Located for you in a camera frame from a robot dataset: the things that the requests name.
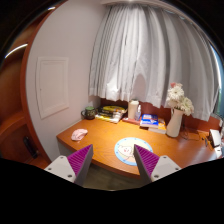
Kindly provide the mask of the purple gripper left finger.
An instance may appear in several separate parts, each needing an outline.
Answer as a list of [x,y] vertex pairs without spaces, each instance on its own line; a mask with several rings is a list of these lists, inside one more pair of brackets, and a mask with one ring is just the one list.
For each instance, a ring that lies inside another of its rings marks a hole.
[[45,168],[56,176],[82,186],[92,161],[93,145],[90,144],[68,157],[60,155]]

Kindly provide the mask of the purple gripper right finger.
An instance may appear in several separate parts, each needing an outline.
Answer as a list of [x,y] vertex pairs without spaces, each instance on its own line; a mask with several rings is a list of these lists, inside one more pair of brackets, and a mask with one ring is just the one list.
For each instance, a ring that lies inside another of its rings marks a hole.
[[157,181],[180,170],[167,155],[157,156],[139,145],[134,145],[134,157],[144,183]]

